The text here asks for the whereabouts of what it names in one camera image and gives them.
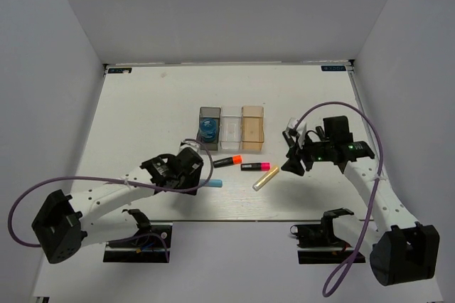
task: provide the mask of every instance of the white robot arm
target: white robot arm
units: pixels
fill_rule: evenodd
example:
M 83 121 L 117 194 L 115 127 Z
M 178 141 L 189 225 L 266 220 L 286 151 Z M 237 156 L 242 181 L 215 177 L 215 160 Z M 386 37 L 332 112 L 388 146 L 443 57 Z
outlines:
M 288 161 L 282 170 L 303 176 L 315 162 L 331 161 L 354 185 L 368 206 L 377 179 L 378 160 L 365 142 L 353 141 L 348 118 L 324 119 L 324 129 L 317 127 L 314 132 L 317 142 L 310 138 L 305 122 L 295 130 L 297 122 L 297 119 L 291 119 L 283 132 L 289 151 Z M 379 179 L 371 215 L 378 229 L 367 229 L 360 253 L 369 261 L 378 281 L 383 285 L 392 285 L 432 278 L 439 234 L 434 226 L 423 226 L 405 208 L 385 178 Z M 330 245 L 339 240 L 355 245 L 363 224 L 348 209 L 325 212 L 321 219 L 321 233 L 316 237 L 311 235 L 315 240 L 310 240 L 309 245 Z
M 49 194 L 32 223 L 49 263 L 62 262 L 86 245 L 152 233 L 145 214 L 123 207 L 160 191 L 140 184 L 196 195 L 203 167 L 196 149 L 194 143 L 182 143 L 176 156 L 162 154 L 145 161 L 119 184 L 105 183 L 67 196 L 62 191 Z

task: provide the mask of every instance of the pink marker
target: pink marker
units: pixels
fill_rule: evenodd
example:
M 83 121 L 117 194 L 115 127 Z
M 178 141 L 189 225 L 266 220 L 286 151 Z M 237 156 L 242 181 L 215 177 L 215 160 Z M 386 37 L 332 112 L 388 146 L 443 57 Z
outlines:
M 240 165 L 240 170 L 242 171 L 269 171 L 270 163 L 242 163 Z

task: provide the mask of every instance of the yellow tube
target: yellow tube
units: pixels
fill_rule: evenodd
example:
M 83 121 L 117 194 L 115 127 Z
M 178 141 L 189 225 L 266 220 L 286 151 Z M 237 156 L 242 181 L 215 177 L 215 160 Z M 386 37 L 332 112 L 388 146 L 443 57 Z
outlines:
M 255 191 L 260 190 L 268 181 L 270 181 L 279 172 L 278 166 L 273 166 L 263 177 L 261 177 L 255 184 L 253 189 Z

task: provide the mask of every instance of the clear plastic box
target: clear plastic box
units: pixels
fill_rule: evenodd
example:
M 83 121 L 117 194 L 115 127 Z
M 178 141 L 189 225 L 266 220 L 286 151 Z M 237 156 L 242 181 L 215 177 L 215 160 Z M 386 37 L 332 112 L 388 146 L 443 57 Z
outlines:
M 242 108 L 221 108 L 220 146 L 222 150 L 238 151 L 242 144 Z
M 264 108 L 242 107 L 242 149 L 260 152 L 264 144 Z

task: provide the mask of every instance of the white wall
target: white wall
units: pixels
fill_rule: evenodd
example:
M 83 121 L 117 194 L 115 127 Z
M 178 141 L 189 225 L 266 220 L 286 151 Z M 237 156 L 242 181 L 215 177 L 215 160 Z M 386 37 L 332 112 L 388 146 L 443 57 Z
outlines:
M 67 0 L 0 0 L 0 212 L 2 302 L 28 302 L 42 252 L 10 239 L 17 196 L 51 176 L 72 174 L 102 84 L 102 65 Z M 51 190 L 17 210 L 21 238 Z
M 386 0 L 69 0 L 105 63 L 355 58 Z
M 455 302 L 455 0 L 388 0 L 356 82 L 399 197 L 441 236 L 437 279 Z

